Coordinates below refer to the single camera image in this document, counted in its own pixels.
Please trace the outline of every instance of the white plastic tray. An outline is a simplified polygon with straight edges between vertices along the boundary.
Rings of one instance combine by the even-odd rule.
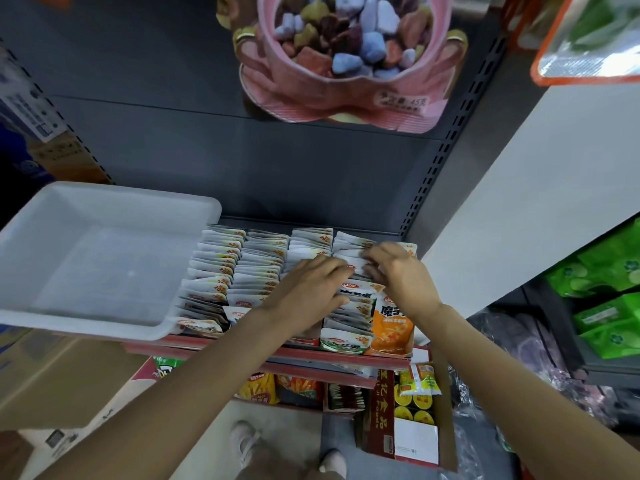
[[[156,340],[213,198],[56,182],[0,232],[0,324]]]

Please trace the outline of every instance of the shoe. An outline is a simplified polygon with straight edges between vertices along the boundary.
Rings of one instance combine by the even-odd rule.
[[[321,473],[335,472],[342,478],[347,478],[347,459],[338,450],[331,450],[324,455],[320,468],[318,470]]]
[[[238,421],[234,427],[231,428],[229,438],[231,451],[239,455],[241,470],[244,470],[251,461],[253,447],[259,439],[260,433],[247,423],[247,421]]]

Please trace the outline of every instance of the green snack packet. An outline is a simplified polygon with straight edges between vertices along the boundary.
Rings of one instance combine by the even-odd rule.
[[[636,318],[601,325],[581,337],[604,359],[640,354],[640,321]]]
[[[183,360],[169,359],[165,357],[154,357],[154,362],[156,363],[156,368],[160,377],[165,377],[165,375],[174,370],[181,363],[184,363]]]
[[[551,288],[565,298],[584,298],[594,294],[590,289],[605,284],[596,272],[575,258],[560,262],[545,278]]]
[[[592,330],[606,323],[640,319],[640,293],[629,293],[612,299],[602,305],[590,308],[573,316],[580,333]]]
[[[640,284],[640,219],[578,253],[577,257],[617,291]]]

